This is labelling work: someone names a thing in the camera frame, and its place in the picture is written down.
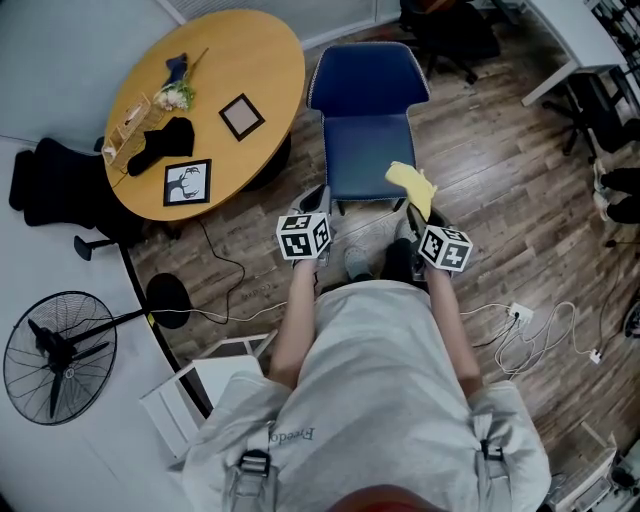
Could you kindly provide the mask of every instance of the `wall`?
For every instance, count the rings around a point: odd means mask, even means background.
[[[176,26],[155,0],[6,0],[0,135],[91,149],[131,67]]]
[[[28,227],[7,202],[20,146],[0,139],[0,353],[34,302],[63,290],[99,297],[115,316],[139,308],[116,248],[81,260],[71,225]],[[142,318],[118,327],[118,353],[103,393],[78,419],[44,427],[13,408],[0,385],[0,493],[16,512],[191,510],[165,468],[172,458],[138,398],[173,372]]]

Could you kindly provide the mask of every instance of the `strap buckle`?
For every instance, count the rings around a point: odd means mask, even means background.
[[[501,446],[489,446],[489,442],[485,439],[484,441],[480,441],[480,446],[482,448],[482,454],[484,455],[484,460],[495,460],[499,462],[504,461],[504,454],[502,453]]]
[[[247,450],[240,457],[238,467],[243,474],[267,478],[271,467],[271,456],[262,450]]]

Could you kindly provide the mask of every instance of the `yellow cloth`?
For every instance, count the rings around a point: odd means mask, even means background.
[[[425,220],[431,215],[431,199],[438,190],[424,177],[423,171],[400,162],[391,162],[391,167],[384,176],[387,181],[403,187],[407,191],[409,202],[413,204]]]

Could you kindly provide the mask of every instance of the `black fan base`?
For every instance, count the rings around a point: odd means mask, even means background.
[[[149,311],[159,309],[191,309],[191,301],[182,281],[173,274],[157,274],[147,285],[147,308]],[[189,320],[189,311],[181,313],[151,313],[153,318],[167,329],[178,329]]]

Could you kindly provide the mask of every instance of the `framed picture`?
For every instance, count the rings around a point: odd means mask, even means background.
[[[167,165],[164,174],[164,205],[209,202],[211,159]]]
[[[220,111],[220,116],[238,141],[264,124],[264,118],[244,94],[224,107]]]

